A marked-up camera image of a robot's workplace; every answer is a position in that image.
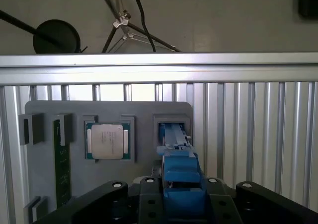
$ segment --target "black cable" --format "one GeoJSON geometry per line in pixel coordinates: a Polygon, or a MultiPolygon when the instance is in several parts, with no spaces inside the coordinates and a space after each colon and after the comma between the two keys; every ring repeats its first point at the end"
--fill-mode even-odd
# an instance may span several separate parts
{"type": "Polygon", "coordinates": [[[143,26],[143,29],[144,29],[145,33],[146,33],[146,36],[147,36],[148,39],[149,39],[149,42],[150,42],[150,44],[151,44],[151,47],[153,48],[153,51],[155,52],[155,51],[156,51],[155,45],[154,45],[154,43],[153,43],[153,40],[151,39],[151,36],[150,36],[150,34],[149,34],[149,32],[148,32],[147,27],[146,27],[146,23],[145,23],[145,13],[144,13],[143,7],[142,7],[142,5],[141,5],[140,0],[136,0],[136,2],[137,2],[137,5],[138,5],[138,8],[139,8],[139,11],[140,11],[141,24],[142,24],[142,26],[143,26]]]}

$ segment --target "metal tripod leg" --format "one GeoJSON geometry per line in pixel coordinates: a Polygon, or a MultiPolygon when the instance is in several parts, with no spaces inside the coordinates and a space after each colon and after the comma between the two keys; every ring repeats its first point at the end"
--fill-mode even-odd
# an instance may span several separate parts
{"type": "MultiPolygon", "coordinates": [[[[147,42],[148,41],[148,37],[147,36],[142,36],[142,35],[139,35],[139,34],[134,34],[134,33],[131,33],[133,35],[133,37],[131,37],[130,39],[132,40],[135,40],[135,41],[138,41],[138,42],[141,42],[141,43],[144,43],[144,44],[150,44],[150,42],[147,42]],[[144,40],[141,40],[141,39],[136,39],[134,37],[140,37],[140,38],[143,38],[143,39],[147,39],[147,41],[144,41],[144,40]]],[[[162,48],[162,49],[166,49],[166,50],[169,50],[169,51],[174,51],[170,48],[167,48],[166,46],[162,46],[162,45],[158,45],[158,44],[154,44],[156,47],[158,48],[162,48]]]]}
{"type": "MultiPolygon", "coordinates": [[[[117,11],[117,9],[116,9],[114,3],[112,2],[112,0],[104,0],[104,1],[106,2],[106,4],[108,5],[108,7],[110,8],[111,12],[113,13],[113,15],[114,15],[114,17],[117,19],[117,21],[120,22],[120,21],[121,21],[121,14],[117,11]]],[[[141,34],[147,36],[147,34],[145,33],[145,31],[144,31],[143,29],[141,29],[141,28],[135,26],[134,24],[132,24],[132,23],[130,23],[130,22],[128,22],[127,26],[130,27],[130,28],[132,28],[132,29],[134,29],[134,30],[136,30],[137,32],[139,32],[139,33],[141,33],[141,34]]],[[[120,28],[123,30],[124,34],[125,34],[127,37],[129,37],[129,32],[128,32],[127,27],[126,27],[126,26],[120,26],[120,28]]],[[[111,34],[108,36],[108,39],[107,39],[106,44],[105,44],[105,46],[104,46],[103,51],[105,51],[105,52],[106,52],[106,50],[107,50],[107,48],[108,48],[108,46],[109,46],[109,44],[110,44],[111,39],[114,37],[114,34],[112,34],[112,33],[115,33],[115,32],[113,32],[113,29],[112,29],[111,34]]],[[[163,41],[163,40],[161,40],[161,39],[155,37],[155,36],[152,35],[152,34],[150,34],[150,37],[151,37],[153,40],[155,40],[156,42],[158,42],[158,43],[160,43],[160,44],[166,46],[167,48],[169,48],[169,49],[171,49],[171,50],[173,50],[173,51],[181,52],[181,51],[180,51],[179,49],[177,49],[175,46],[172,46],[172,45],[166,43],[165,41],[163,41]]]]}
{"type": "Polygon", "coordinates": [[[120,47],[123,46],[124,43],[128,40],[127,37],[126,37],[126,39],[124,39],[124,37],[126,37],[126,35],[124,35],[122,38],[120,38],[120,39],[109,49],[109,51],[108,51],[107,53],[112,52],[112,50],[117,46],[117,44],[118,44],[120,41],[122,41],[122,43],[114,50],[114,53],[116,53],[117,50],[119,50],[120,47]]]}
{"type": "Polygon", "coordinates": [[[108,47],[109,47],[109,45],[110,45],[112,39],[114,38],[114,35],[115,35],[116,31],[117,31],[117,28],[115,28],[115,27],[113,27],[113,28],[111,29],[111,32],[110,32],[110,34],[109,34],[109,36],[108,36],[108,38],[107,38],[107,41],[106,41],[106,43],[105,43],[105,45],[104,45],[104,48],[103,48],[103,50],[101,51],[102,53],[106,53],[106,51],[107,51],[107,49],[108,49],[108,47]]]}
{"type": "MultiPolygon", "coordinates": [[[[128,22],[128,27],[130,27],[130,28],[136,30],[137,32],[139,32],[139,33],[141,33],[141,34],[143,34],[143,35],[146,35],[146,33],[145,33],[144,30],[142,30],[141,28],[139,28],[138,26],[135,26],[134,24],[132,24],[132,23],[130,23],[130,22],[128,22]]],[[[175,46],[172,46],[172,45],[166,43],[165,41],[163,41],[163,40],[161,40],[161,39],[155,37],[155,36],[152,35],[152,34],[150,34],[150,37],[151,37],[153,40],[155,40],[156,42],[158,42],[158,43],[160,43],[160,44],[166,46],[167,48],[170,48],[170,49],[173,50],[173,51],[181,52],[181,51],[180,51],[179,49],[177,49],[175,46]]]]}

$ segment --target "black round disc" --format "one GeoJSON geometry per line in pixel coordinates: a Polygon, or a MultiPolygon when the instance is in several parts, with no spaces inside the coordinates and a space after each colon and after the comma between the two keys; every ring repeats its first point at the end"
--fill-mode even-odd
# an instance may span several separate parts
{"type": "Polygon", "coordinates": [[[80,52],[80,36],[69,23],[51,19],[43,22],[36,29],[39,34],[52,38],[48,42],[39,35],[33,36],[33,48],[37,54],[72,54],[80,52]]]}

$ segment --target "white wall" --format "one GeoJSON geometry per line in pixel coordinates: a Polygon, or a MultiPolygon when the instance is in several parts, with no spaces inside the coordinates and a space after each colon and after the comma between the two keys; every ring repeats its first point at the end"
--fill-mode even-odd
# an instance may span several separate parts
{"type": "MultiPolygon", "coordinates": [[[[318,23],[299,19],[297,0],[141,1],[148,30],[185,52],[318,50],[318,23]]],[[[141,25],[135,1],[124,6],[141,25]]],[[[69,22],[87,53],[101,51],[114,21],[103,0],[0,0],[0,9],[34,27],[53,18],[69,22]]],[[[120,50],[150,51],[136,42],[120,50]]],[[[31,35],[0,21],[0,54],[33,53],[31,35]]]]}

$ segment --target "black rod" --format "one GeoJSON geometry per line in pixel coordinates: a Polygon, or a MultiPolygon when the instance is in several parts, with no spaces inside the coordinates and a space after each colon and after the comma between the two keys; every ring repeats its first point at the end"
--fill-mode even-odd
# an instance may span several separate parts
{"type": "Polygon", "coordinates": [[[106,2],[106,4],[108,5],[108,7],[110,8],[111,12],[113,13],[114,17],[120,21],[120,15],[118,13],[118,11],[116,10],[114,4],[112,3],[111,0],[104,0],[106,2]]]}
{"type": "Polygon", "coordinates": [[[61,47],[62,44],[60,42],[58,42],[57,40],[51,38],[50,36],[43,34],[39,31],[37,31],[35,28],[33,28],[32,26],[22,22],[21,20],[18,20],[17,18],[14,18],[13,16],[9,15],[8,13],[5,13],[4,11],[0,10],[0,19],[4,20],[5,22],[8,22],[9,24],[12,24],[15,27],[18,27],[30,34],[39,36],[41,39],[56,45],[58,47],[61,47]]]}
{"type": "MultiPolygon", "coordinates": [[[[142,30],[141,28],[139,28],[138,26],[135,26],[134,24],[132,24],[132,23],[130,23],[130,22],[128,22],[128,27],[130,27],[130,28],[136,30],[137,32],[139,32],[139,33],[141,33],[141,34],[143,34],[143,35],[146,35],[146,33],[145,33],[144,30],[142,30]]],[[[158,43],[160,43],[160,44],[166,46],[167,48],[170,48],[171,50],[174,50],[174,51],[176,51],[176,52],[181,52],[181,50],[179,50],[179,49],[177,49],[176,47],[174,47],[174,46],[172,46],[172,45],[166,43],[165,41],[163,41],[163,40],[161,40],[161,39],[155,37],[155,36],[152,35],[152,34],[150,34],[150,37],[151,37],[153,40],[155,40],[156,42],[158,42],[158,43]]]]}
{"type": "Polygon", "coordinates": [[[106,51],[107,51],[107,49],[108,49],[108,47],[109,47],[109,45],[110,45],[110,42],[112,41],[112,39],[113,39],[113,37],[114,37],[116,31],[117,31],[117,28],[115,28],[115,27],[113,26],[113,28],[112,28],[112,30],[111,30],[109,36],[108,36],[108,39],[107,39],[107,41],[106,41],[106,43],[105,43],[105,46],[104,46],[103,50],[101,51],[102,53],[106,53],[106,51]]]}

